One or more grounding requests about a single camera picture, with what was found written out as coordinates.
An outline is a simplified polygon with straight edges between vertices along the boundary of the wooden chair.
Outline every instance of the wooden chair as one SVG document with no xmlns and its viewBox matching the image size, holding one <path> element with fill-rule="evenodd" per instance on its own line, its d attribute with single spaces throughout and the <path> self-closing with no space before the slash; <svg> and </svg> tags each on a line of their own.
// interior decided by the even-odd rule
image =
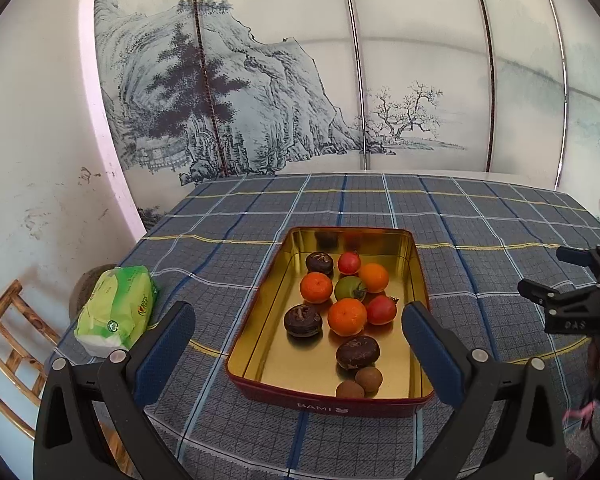
<svg viewBox="0 0 600 480">
<path fill-rule="evenodd" d="M 33 327 L 38 330 L 54 347 L 60 342 L 58 334 L 40 319 L 40 317 L 33 311 L 33 309 L 20 297 L 22 291 L 22 285 L 18 280 L 14 280 L 13 283 L 7 288 L 3 295 L 0 297 L 0 318 L 4 315 L 7 309 L 13 305 L 18 311 L 25 317 Z M 11 353 L 9 354 L 7 361 L 0 359 L 0 370 L 7 378 L 19 389 L 31 402 L 36 406 L 40 406 L 40 393 L 46 382 L 46 374 L 44 372 L 43 365 L 35 357 L 33 357 L 27 350 L 16 341 L 11 335 L 7 328 L 0 321 L 0 334 L 4 336 L 7 342 L 11 345 Z M 26 362 L 35 370 L 38 371 L 38 377 L 36 378 L 33 387 L 29 388 L 24 384 L 17 376 L 16 370 L 22 362 Z M 7 404 L 0 398 L 0 412 L 5 415 L 14 425 L 16 425 L 23 433 L 25 433 L 30 439 L 35 439 L 36 432 L 30 427 L 24 420 L 22 420 Z M 130 473 L 133 464 L 126 453 L 126 450 L 120 441 L 120 437 L 115 430 L 108 428 L 107 426 L 100 424 L 102 431 L 107 439 L 109 448 L 116 459 L 118 466 L 124 473 Z"/>
</svg>

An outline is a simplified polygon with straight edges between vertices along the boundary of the green fruit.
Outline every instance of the green fruit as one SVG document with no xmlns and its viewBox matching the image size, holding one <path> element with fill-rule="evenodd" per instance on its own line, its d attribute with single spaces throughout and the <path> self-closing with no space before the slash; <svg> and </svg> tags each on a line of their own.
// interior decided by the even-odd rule
<svg viewBox="0 0 600 480">
<path fill-rule="evenodd" d="M 336 284 L 336 300 L 354 298 L 362 301 L 366 296 L 366 286 L 357 276 L 345 276 Z"/>
</svg>

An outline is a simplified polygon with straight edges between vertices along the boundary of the painted mountain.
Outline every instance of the painted mountain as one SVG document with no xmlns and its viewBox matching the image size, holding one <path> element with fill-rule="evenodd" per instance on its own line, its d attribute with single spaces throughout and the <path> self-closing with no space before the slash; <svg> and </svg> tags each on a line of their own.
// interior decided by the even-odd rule
<svg viewBox="0 0 600 480">
<path fill-rule="evenodd" d="M 197 6 L 206 71 L 191 0 L 151 15 L 95 0 L 98 69 L 123 169 L 180 168 L 182 184 L 215 177 L 218 137 L 235 174 L 360 148 L 294 39 L 258 43 L 227 0 Z"/>
</svg>

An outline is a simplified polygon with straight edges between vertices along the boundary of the gray tablecloth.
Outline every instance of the gray tablecloth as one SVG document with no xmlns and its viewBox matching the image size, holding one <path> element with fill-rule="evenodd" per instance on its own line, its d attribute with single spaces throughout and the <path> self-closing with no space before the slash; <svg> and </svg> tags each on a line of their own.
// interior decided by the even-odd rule
<svg viewBox="0 0 600 480">
<path fill-rule="evenodd" d="M 121 262 L 151 270 L 160 288 L 151 322 L 176 300 L 195 307 L 192 344 L 146 409 L 193 478 L 404 478 L 451 413 L 437 399 L 413 418 L 297 412 L 246 399 L 228 380 L 224 359 L 266 263 L 288 229 L 303 225 L 413 232 L 440 323 L 500 360 L 545 356 L 560 408 L 579 402 L 586 341 L 546 335 L 541 310 L 516 292 L 522 277 L 560 290 L 593 282 L 555 257 L 556 244 L 600 244 L 600 223 L 568 195 L 395 174 L 216 180 L 198 186 Z M 90 360 L 71 330 L 57 352 Z M 498 410 L 466 471 L 479 465 Z"/>
</svg>

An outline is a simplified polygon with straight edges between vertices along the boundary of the plaid tablecloth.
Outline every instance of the plaid tablecloth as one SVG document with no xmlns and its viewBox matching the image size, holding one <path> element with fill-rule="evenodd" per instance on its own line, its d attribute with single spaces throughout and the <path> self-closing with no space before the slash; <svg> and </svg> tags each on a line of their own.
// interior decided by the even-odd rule
<svg viewBox="0 0 600 480">
<path fill-rule="evenodd" d="M 560 290 L 593 282 L 558 262 L 559 244 L 600 244 L 600 223 L 565 194 L 509 184 L 396 174 L 222 179 L 198 186 L 121 262 L 160 288 L 152 323 L 176 300 L 197 326 L 158 402 L 146 409 L 167 446 L 200 480 L 404 478 L 451 413 L 432 400 L 413 418 L 297 412 L 243 397 L 224 359 L 269 258 L 295 226 L 380 226 L 413 232 L 433 315 L 468 348 L 497 359 L 545 358 L 560 408 L 586 387 L 586 341 L 546 335 L 520 298 L 522 277 Z M 59 354 L 90 359 L 69 330 Z M 495 406 L 465 464 L 479 465 Z"/>
</svg>

